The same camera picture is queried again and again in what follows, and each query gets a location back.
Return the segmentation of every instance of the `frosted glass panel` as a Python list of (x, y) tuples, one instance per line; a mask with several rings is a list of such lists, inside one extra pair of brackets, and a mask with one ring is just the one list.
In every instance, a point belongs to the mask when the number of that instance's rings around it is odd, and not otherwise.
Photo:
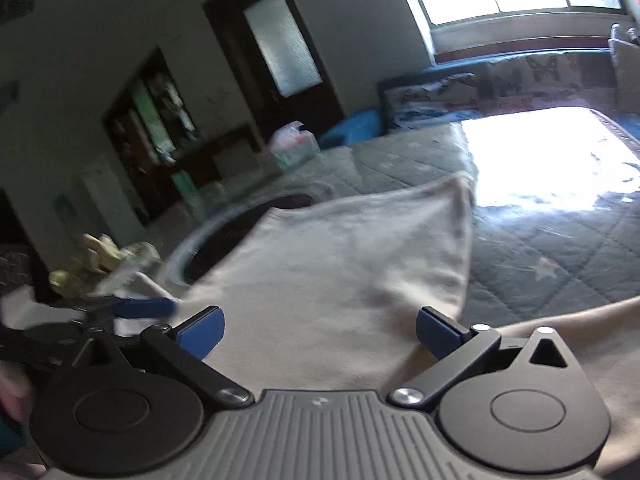
[(260, 0), (244, 15), (283, 97), (322, 82), (285, 0)]

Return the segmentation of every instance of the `clutter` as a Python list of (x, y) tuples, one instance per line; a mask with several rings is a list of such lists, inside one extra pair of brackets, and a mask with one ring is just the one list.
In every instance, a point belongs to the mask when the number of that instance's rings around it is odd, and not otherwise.
[(72, 258), (69, 269), (54, 270), (49, 274), (53, 289), (65, 298), (84, 294), (112, 294), (126, 286), (134, 274), (144, 271), (160, 261), (158, 251), (147, 242), (120, 249), (103, 234), (100, 239), (84, 234), (86, 252)]
[(314, 134), (300, 131), (302, 123), (294, 121), (277, 130), (269, 142), (278, 167), (282, 171), (293, 168), (316, 153), (320, 153)]

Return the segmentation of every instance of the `door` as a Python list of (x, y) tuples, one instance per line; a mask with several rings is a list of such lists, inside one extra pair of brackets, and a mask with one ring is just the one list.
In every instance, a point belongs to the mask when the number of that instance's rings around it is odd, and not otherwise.
[(162, 214), (180, 198), (161, 165), (159, 155), (145, 130), (142, 118), (125, 101), (122, 107), (105, 119), (104, 125), (123, 167), (150, 219)]
[(265, 142), (291, 121), (318, 136), (344, 118), (293, 0), (209, 0), (204, 11)]

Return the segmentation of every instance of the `black circular pad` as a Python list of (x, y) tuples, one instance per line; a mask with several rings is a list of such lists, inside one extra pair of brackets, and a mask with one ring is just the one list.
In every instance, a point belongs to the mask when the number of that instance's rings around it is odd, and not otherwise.
[(466, 455), (522, 475), (592, 464), (609, 434), (609, 413), (581, 370), (532, 364), (457, 384), (437, 417)]
[(561, 400), (545, 392), (512, 390), (492, 400), (491, 413), (511, 430), (535, 433), (556, 427), (566, 410)]
[(198, 396), (172, 379), (132, 368), (79, 368), (55, 381), (31, 414), (49, 465), (86, 476), (127, 476), (158, 466), (197, 436)]
[(111, 433), (137, 426), (149, 414), (149, 403), (131, 390), (95, 392), (76, 406), (76, 420), (88, 430)]

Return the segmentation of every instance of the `ribbed grip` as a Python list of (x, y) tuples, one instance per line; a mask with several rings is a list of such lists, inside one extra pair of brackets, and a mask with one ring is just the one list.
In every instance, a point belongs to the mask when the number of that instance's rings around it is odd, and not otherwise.
[[(53, 469), (44, 480), (73, 478)], [(427, 416), (387, 406), (375, 392), (267, 391), (249, 409), (219, 413), (200, 440), (171, 463), (133, 478), (508, 480), (513, 476), (462, 458), (436, 433)], [(581, 469), (545, 478), (597, 477)]]

